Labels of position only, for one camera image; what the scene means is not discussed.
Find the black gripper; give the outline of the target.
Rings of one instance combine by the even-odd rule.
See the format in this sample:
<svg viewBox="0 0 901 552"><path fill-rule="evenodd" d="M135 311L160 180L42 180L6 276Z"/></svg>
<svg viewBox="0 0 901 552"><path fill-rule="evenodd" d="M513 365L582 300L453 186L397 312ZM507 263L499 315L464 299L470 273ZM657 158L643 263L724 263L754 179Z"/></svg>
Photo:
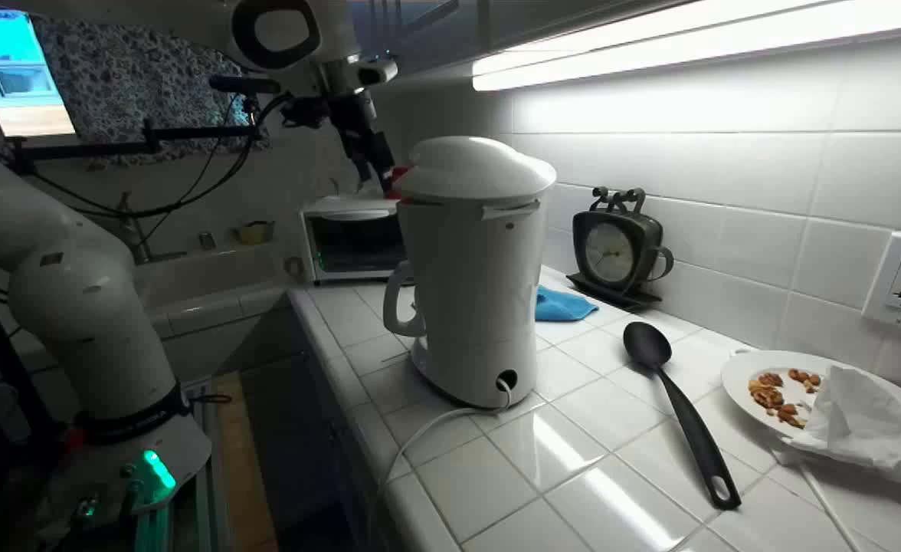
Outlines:
<svg viewBox="0 0 901 552"><path fill-rule="evenodd" d="M363 180L373 179L387 198L397 193L398 165L387 135L377 126L377 109L368 93L328 101L330 126L339 135L342 153L352 161Z"/></svg>

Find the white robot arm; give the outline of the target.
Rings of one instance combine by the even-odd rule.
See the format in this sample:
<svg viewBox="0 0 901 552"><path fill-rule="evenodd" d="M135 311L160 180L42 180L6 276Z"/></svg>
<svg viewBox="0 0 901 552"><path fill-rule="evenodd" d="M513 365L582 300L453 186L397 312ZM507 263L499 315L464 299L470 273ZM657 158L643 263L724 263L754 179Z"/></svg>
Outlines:
<svg viewBox="0 0 901 552"><path fill-rule="evenodd" d="M359 173L388 180L393 153L368 89L397 77L368 62L351 0L50 0L50 17L130 22L229 57L233 93L292 101L284 77L307 70L305 101L330 121ZM211 461L211 439L186 415L167 346L135 290L135 258L105 226L30 186L0 163L0 271L12 315L58 358L80 396L83 447L56 469L41 514L42 545L99 515L114 491L133 514L167 505Z"/></svg>

